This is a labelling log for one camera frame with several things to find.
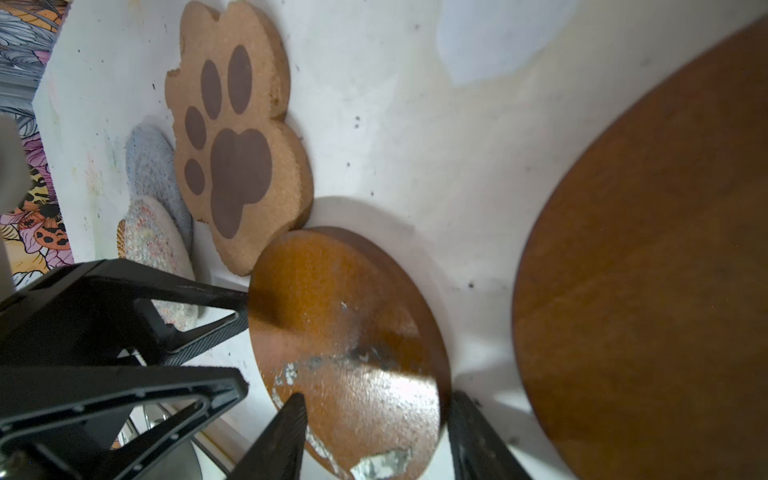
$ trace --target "paw print coaster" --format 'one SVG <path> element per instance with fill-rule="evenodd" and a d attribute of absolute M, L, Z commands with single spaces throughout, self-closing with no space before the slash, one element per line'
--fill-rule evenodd
<path fill-rule="evenodd" d="M 181 64 L 165 80 L 176 179 L 192 216 L 210 225 L 224 264 L 247 275 L 312 206 L 306 152 L 283 123 L 288 61 L 272 22 L 246 2 L 221 15 L 190 2 L 180 31 Z"/>

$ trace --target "round wooden board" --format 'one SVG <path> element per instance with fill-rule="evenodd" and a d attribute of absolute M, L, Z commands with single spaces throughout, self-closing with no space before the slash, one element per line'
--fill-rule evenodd
<path fill-rule="evenodd" d="M 583 480 L 768 478 L 768 22 L 634 105 L 552 195 L 515 351 Z"/>
<path fill-rule="evenodd" d="M 421 475 L 450 368 L 429 307 L 394 260 L 339 228 L 282 235 L 253 270 L 249 319 L 267 391 L 277 407 L 304 394 L 307 448 L 323 466 L 352 478 L 383 455 L 405 472 L 392 478 Z"/>

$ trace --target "gray knitted coaster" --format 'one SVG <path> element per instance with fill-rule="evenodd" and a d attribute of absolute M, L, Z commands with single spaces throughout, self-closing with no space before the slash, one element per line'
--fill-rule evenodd
<path fill-rule="evenodd" d="M 157 199 L 174 219 L 187 253 L 192 251 L 192 216 L 181 198 L 174 172 L 174 151 L 159 128 L 137 125 L 125 142 L 125 170 L 131 200 Z"/>

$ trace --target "cork coaster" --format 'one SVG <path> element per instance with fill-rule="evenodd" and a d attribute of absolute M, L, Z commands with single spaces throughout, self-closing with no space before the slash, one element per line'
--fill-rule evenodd
<path fill-rule="evenodd" d="M 125 219 L 118 222 L 118 258 L 125 258 Z"/>
<path fill-rule="evenodd" d="M 273 238 L 303 225 L 313 199 L 306 153 L 283 123 L 288 61 L 272 22 L 246 2 L 221 15 L 190 2 L 180 36 L 180 68 L 165 81 L 177 182 L 227 268 L 247 275 Z"/>
<path fill-rule="evenodd" d="M 249 324 L 275 405 L 304 394 L 318 462 L 342 479 L 422 474 L 450 368 L 429 307 L 392 258 L 339 228 L 286 233 L 253 270 Z"/>
<path fill-rule="evenodd" d="M 181 234 L 160 202 L 152 197 L 137 198 L 131 202 L 121 223 L 125 258 L 194 280 L 192 263 Z M 152 303 L 163 321 L 181 332 L 197 326 L 197 306 L 163 300 L 152 300 Z"/>

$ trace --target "floral wallpaper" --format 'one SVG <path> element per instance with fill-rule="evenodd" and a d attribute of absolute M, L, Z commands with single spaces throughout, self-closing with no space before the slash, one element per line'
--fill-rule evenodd
<path fill-rule="evenodd" d="M 0 1 L 0 74 L 36 84 L 66 11 L 63 0 Z M 0 91 L 0 112 L 16 120 L 33 185 L 12 212 L 0 214 L 0 233 L 21 289 L 73 259 L 31 102 L 4 98 Z"/>

